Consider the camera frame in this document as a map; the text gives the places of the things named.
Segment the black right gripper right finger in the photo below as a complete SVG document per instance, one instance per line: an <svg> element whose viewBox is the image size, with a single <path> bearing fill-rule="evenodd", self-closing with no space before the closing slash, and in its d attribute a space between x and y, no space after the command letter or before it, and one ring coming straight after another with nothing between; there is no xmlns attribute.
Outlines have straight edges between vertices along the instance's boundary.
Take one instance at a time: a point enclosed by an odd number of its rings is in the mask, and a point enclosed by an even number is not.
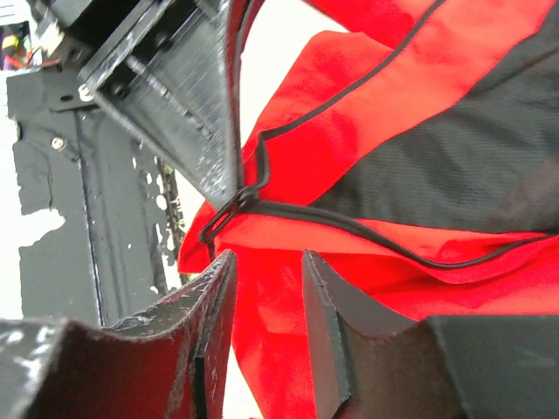
<svg viewBox="0 0 559 419"><path fill-rule="evenodd" d="M416 322L302 259L320 418L555 418L555 315L443 315Z"/></svg>

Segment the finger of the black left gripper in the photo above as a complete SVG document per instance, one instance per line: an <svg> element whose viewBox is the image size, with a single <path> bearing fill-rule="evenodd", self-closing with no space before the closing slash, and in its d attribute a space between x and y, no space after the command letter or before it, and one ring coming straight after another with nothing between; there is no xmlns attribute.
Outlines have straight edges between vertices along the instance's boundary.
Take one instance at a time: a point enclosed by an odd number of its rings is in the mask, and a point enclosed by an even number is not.
<svg viewBox="0 0 559 419"><path fill-rule="evenodd" d="M236 19L231 28L234 29L231 35L233 41L233 56L232 56L232 85L231 85L231 99L232 99L232 114L233 132L235 136L235 173L237 187L244 186L244 170L241 155L241 134L240 134L240 70L241 70L241 54L245 48L245 43L248 38L252 24L262 7L263 1L232 1L233 11L237 13Z"/></svg>

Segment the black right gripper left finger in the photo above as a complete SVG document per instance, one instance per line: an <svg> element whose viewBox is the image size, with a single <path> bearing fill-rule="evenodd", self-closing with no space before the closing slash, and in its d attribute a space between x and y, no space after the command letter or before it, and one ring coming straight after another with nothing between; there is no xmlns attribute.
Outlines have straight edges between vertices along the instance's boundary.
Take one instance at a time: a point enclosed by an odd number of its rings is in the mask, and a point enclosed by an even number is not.
<svg viewBox="0 0 559 419"><path fill-rule="evenodd" d="M225 251L111 327L3 321L2 417L221 417L236 293L237 259Z"/></svg>

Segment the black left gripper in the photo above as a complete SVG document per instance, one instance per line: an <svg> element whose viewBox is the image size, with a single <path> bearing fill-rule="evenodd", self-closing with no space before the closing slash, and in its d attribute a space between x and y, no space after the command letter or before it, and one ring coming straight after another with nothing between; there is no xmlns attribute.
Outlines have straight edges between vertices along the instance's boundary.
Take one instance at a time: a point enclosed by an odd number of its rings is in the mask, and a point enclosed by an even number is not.
<svg viewBox="0 0 559 419"><path fill-rule="evenodd" d="M215 208L238 191L240 1L31 1L51 52Z"/></svg>

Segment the red jacket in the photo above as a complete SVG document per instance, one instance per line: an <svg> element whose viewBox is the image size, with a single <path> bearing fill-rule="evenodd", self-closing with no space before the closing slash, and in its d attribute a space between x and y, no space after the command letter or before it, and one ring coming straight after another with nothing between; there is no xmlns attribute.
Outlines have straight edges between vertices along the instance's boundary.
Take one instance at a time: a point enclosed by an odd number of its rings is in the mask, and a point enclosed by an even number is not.
<svg viewBox="0 0 559 419"><path fill-rule="evenodd" d="M205 203L181 272L233 251L232 346L265 418L313 418L301 259L389 309L558 311L558 4L317 1L309 40L245 144L241 201Z"/></svg>

